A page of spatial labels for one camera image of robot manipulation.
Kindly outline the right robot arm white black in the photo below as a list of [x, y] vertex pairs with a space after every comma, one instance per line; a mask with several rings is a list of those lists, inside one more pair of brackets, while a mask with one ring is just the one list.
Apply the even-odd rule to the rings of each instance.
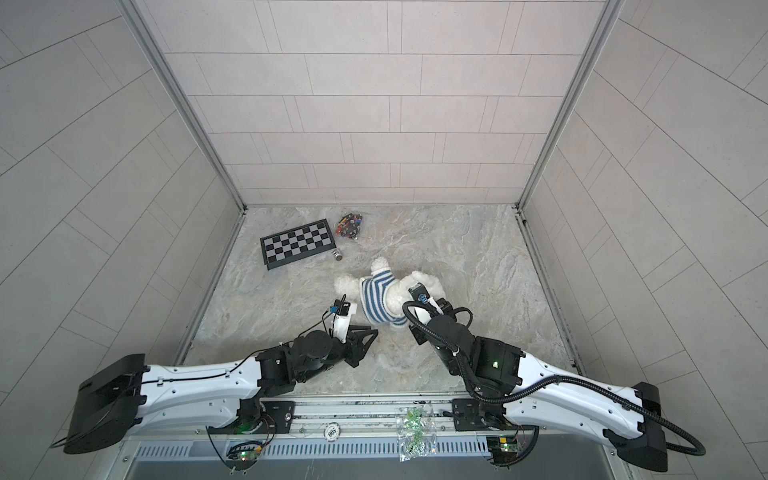
[[581, 435], [614, 448], [631, 465], [667, 471], [668, 447], [657, 420], [661, 398], [656, 386], [594, 382], [502, 341], [474, 336], [450, 316], [423, 322], [422, 309], [411, 305], [404, 312], [450, 373], [462, 378], [469, 395], [500, 420]]

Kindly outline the white teddy bear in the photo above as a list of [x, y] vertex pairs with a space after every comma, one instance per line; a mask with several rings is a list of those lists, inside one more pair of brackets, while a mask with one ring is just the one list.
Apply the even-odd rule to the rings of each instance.
[[[371, 264], [371, 273], [368, 276], [370, 276], [373, 271], [386, 268], [386, 267], [390, 268], [390, 265], [387, 262], [387, 260], [384, 257], [378, 257], [373, 260]], [[348, 300], [356, 303], [358, 307], [362, 310], [362, 313], [364, 314], [362, 305], [360, 303], [360, 287], [359, 287], [359, 282], [362, 278], [363, 277], [359, 277], [359, 278], [353, 277], [350, 274], [343, 274], [341, 276], [338, 276], [334, 280], [334, 289], [338, 296], [346, 296]], [[432, 298], [436, 301], [445, 296], [445, 289], [443, 288], [443, 285], [441, 284], [440, 280], [436, 276], [433, 276], [418, 270], [414, 270], [409, 275], [406, 275], [401, 278], [398, 278], [395, 276], [395, 278], [396, 278], [396, 283], [393, 286], [390, 286], [387, 289], [387, 292], [385, 294], [386, 307], [391, 313], [394, 313], [394, 314], [401, 313], [406, 318], [403, 312], [403, 305], [406, 302], [414, 301], [408, 289], [417, 283], [422, 283], [427, 288]]]

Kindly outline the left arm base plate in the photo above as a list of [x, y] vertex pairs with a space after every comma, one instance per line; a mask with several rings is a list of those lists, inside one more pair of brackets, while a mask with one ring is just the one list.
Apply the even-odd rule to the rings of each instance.
[[209, 427], [213, 434], [287, 434], [293, 421], [292, 401], [241, 400], [234, 420], [222, 427]]

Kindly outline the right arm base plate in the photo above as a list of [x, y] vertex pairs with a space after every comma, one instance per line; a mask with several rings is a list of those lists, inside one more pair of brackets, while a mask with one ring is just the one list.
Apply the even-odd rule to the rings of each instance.
[[476, 399], [459, 398], [451, 402], [450, 417], [456, 431], [530, 431], [532, 425], [520, 425], [509, 420], [502, 405], [479, 402]]

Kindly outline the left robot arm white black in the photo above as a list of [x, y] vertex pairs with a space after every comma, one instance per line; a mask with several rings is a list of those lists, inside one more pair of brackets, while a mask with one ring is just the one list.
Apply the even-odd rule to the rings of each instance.
[[51, 446], [75, 455], [156, 429], [255, 429], [265, 414], [264, 398], [290, 393], [340, 362], [357, 367], [377, 336], [369, 326], [350, 327], [343, 340], [312, 330], [238, 362], [186, 367], [149, 365], [142, 354], [126, 355], [79, 385], [67, 434]]

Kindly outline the blue white striped shirt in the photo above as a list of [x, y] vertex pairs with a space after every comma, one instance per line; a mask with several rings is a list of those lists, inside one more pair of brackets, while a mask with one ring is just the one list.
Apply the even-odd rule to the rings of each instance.
[[396, 278], [389, 267], [375, 270], [359, 282], [363, 312], [374, 326], [389, 325], [393, 328], [407, 326], [408, 321], [401, 313], [391, 313], [386, 307], [385, 294], [387, 289], [395, 283]]

